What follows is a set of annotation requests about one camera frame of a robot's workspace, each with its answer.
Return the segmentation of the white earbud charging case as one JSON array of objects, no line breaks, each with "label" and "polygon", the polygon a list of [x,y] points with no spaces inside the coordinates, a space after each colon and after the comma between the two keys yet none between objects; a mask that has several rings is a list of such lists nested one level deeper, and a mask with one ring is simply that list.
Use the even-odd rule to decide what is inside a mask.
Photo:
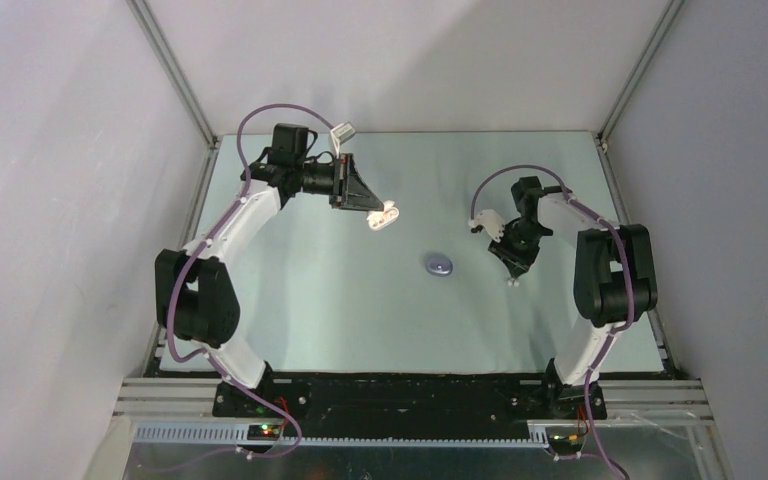
[{"label": "white earbud charging case", "polygon": [[394,223],[400,215],[398,207],[393,200],[383,203],[381,210],[368,211],[366,216],[367,226],[372,231],[380,231]]}]

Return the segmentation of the purple earbud charging case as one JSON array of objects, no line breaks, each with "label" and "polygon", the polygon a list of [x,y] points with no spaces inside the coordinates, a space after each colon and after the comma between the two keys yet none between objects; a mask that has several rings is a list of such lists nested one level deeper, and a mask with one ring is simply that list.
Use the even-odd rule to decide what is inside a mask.
[{"label": "purple earbud charging case", "polygon": [[441,254],[430,254],[424,261],[425,270],[435,277],[448,277],[453,273],[453,261]]}]

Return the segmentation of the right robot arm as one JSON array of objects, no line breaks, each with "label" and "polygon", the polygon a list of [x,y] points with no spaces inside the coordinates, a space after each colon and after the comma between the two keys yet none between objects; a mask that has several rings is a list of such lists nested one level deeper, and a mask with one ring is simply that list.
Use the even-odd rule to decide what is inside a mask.
[{"label": "right robot arm", "polygon": [[546,187],[522,177],[511,188],[516,218],[506,221],[492,209],[473,214],[472,232],[486,232],[488,250],[515,284],[528,273],[545,238],[566,241],[574,250],[572,297],[578,311],[569,341],[550,361],[541,402],[566,418],[598,380],[617,339],[658,300],[648,229],[619,224],[583,205],[563,186]]}]

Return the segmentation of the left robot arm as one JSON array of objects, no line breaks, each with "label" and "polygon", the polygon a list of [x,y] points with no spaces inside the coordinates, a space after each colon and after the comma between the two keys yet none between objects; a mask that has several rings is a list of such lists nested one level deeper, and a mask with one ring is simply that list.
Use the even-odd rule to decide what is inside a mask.
[{"label": "left robot arm", "polygon": [[205,356],[225,382],[242,385],[237,402],[252,416],[272,411],[276,390],[262,380],[268,364],[239,327],[241,307],[233,273],[242,252],[298,193],[324,196],[336,210],[365,213],[373,231],[399,216],[393,201],[381,200],[362,180],[353,155],[342,151],[355,134],[349,122],[331,128],[331,147],[324,153],[328,159],[321,161],[310,152],[317,133],[277,124],[271,145],[244,166],[240,192],[214,225],[181,249],[164,249],[156,257],[156,308],[170,355],[179,363],[188,361],[175,342],[190,342],[193,353]]}]

